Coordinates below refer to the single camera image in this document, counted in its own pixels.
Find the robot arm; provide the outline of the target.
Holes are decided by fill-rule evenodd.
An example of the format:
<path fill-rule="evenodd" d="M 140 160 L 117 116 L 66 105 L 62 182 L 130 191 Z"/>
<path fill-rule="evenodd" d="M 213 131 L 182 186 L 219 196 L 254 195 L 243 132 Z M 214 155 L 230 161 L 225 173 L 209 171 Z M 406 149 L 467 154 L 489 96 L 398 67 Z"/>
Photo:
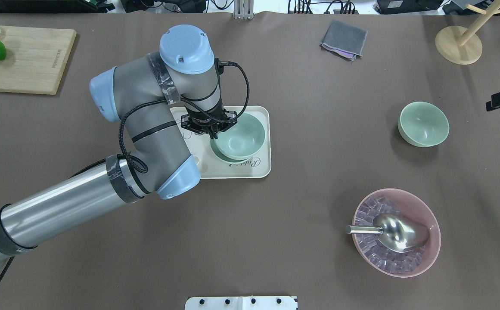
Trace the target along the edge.
<path fill-rule="evenodd" d="M 181 129 L 216 139 L 241 112 L 225 110 L 220 75 L 234 62 L 214 56 L 207 34 L 181 24 L 159 50 L 90 81 L 96 107 L 120 122 L 121 153 L 81 174 L 0 208 L 0 268 L 8 259 L 124 205 L 157 193 L 163 200 L 195 187 L 201 174 Z"/>

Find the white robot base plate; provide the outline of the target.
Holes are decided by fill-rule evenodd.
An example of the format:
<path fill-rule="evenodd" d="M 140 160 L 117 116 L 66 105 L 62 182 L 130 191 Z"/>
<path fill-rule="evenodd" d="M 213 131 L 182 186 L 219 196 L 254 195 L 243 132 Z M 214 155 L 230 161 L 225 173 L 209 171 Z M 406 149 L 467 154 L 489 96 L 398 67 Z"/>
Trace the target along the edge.
<path fill-rule="evenodd" d="M 188 298 L 185 310 L 298 310 L 293 296 L 208 296 Z"/>

